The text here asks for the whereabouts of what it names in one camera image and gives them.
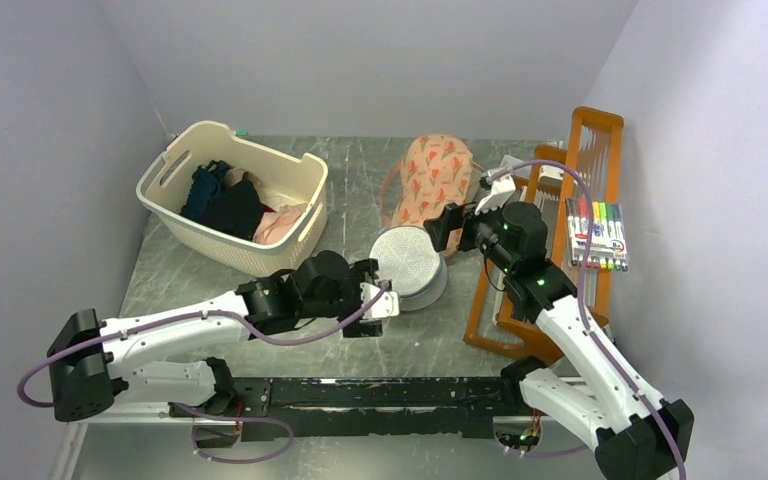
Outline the white mesh laundry bag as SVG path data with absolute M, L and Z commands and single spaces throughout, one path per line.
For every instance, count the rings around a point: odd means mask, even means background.
M 398 226 L 384 231 L 373 242 L 369 257 L 377 260 L 379 276 L 390 281 L 401 312 L 427 308 L 442 297 L 448 267 L 424 229 Z

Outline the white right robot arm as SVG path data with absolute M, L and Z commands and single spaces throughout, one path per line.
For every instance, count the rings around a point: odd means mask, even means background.
M 583 393 L 528 358 L 509 366 L 499 389 L 508 412 L 531 407 L 554 419 L 593 452 L 607 479 L 686 478 L 693 412 L 681 399 L 666 400 L 610 342 L 578 288 L 548 258 L 548 228 L 535 205 L 515 201 L 475 213 L 448 204 L 424 227 L 438 251 L 460 231 L 459 250 L 478 250 L 501 272 L 512 318 L 547 335 L 591 390 Z

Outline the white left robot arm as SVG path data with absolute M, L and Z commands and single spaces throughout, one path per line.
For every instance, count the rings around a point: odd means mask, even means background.
M 383 320 L 399 312 L 399 295 L 379 277 L 377 260 L 350 263 L 331 250 L 178 309 L 106 320 L 81 310 L 47 351 L 47 406 L 63 423 L 126 404 L 183 404 L 221 416 L 247 404 L 227 363 L 215 357 L 176 363 L 171 356 L 251 339 L 282 347 L 312 343 L 319 335 L 285 336 L 307 320 L 334 319 L 346 338 L 376 337 Z

